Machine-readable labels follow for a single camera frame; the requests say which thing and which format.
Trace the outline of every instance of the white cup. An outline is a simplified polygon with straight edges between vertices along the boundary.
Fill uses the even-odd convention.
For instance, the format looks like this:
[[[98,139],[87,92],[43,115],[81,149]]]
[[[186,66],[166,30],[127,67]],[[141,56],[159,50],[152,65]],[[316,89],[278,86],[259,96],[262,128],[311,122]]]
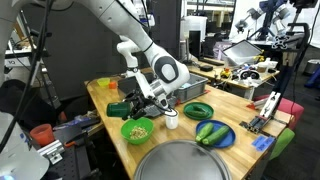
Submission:
[[[179,124],[179,113],[178,111],[165,112],[166,115],[166,126],[168,129],[175,129]]]

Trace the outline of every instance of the bag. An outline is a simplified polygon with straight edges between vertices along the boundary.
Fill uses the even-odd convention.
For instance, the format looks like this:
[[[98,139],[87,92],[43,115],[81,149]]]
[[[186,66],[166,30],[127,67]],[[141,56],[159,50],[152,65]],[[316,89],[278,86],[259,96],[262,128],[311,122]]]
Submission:
[[[15,116],[25,86],[25,83],[15,79],[4,82],[0,87],[0,111]],[[52,127],[56,125],[56,111],[40,98],[38,88],[32,88],[26,98],[19,119],[22,128],[30,131],[41,124],[51,124]]]

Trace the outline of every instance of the green object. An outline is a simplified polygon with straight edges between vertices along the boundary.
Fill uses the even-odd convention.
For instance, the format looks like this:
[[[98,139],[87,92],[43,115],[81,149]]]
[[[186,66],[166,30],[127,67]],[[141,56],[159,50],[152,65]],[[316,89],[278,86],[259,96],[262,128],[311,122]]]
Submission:
[[[203,128],[200,129],[196,136],[196,142],[201,142],[202,139],[207,137],[213,130],[213,123],[207,123]]]
[[[203,111],[186,111],[186,113],[190,116],[197,117],[197,118],[205,118],[208,116],[208,112]]]
[[[285,130],[283,130],[283,132],[278,137],[276,144],[274,145],[269,160],[278,157],[282,153],[282,151],[288,146],[288,144],[292,141],[294,136],[295,133],[291,129],[286,128]]]
[[[195,111],[202,111],[202,112],[207,112],[206,110],[204,110],[201,106],[199,105],[193,105],[193,109]]]
[[[127,117],[130,114],[131,106],[128,102],[110,103],[107,106],[107,116]]]
[[[198,112],[207,112],[207,116],[193,116],[192,114],[188,114],[190,111],[198,111]],[[213,116],[214,110],[212,107],[206,103],[201,102],[192,102],[184,106],[183,113],[190,119],[193,120],[205,120],[210,119]]]
[[[148,135],[140,139],[131,139],[130,133],[136,126],[144,128],[148,132]],[[148,118],[142,117],[137,120],[129,119],[121,127],[121,135],[131,144],[143,144],[151,137],[153,127],[153,122]]]
[[[228,126],[222,126],[214,133],[210,134],[208,137],[202,140],[202,144],[204,145],[214,145],[215,143],[219,142],[221,139],[226,137],[230,128]]]

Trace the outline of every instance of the small yellow object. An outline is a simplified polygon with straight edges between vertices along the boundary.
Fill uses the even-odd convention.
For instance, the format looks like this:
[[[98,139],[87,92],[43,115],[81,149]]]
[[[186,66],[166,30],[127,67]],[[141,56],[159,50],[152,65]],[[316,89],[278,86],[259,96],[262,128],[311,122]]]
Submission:
[[[230,77],[230,75],[231,75],[231,71],[229,68],[224,68],[220,73],[220,76],[222,78],[228,78],[228,77]]]
[[[100,87],[108,86],[110,83],[110,78],[100,78],[97,80]]]
[[[254,56],[253,59],[254,60],[258,60],[258,62],[263,62],[265,60],[264,58],[264,50],[261,50],[261,53],[257,56]]]

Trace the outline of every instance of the red container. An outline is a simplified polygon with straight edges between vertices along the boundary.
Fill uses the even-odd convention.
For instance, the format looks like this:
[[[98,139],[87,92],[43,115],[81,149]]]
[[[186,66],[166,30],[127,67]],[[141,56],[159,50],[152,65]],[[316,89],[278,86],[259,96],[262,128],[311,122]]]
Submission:
[[[33,128],[30,132],[30,135],[42,147],[54,141],[52,127],[50,124],[43,124]]]
[[[112,81],[109,83],[109,89],[116,89],[117,88],[117,82]]]

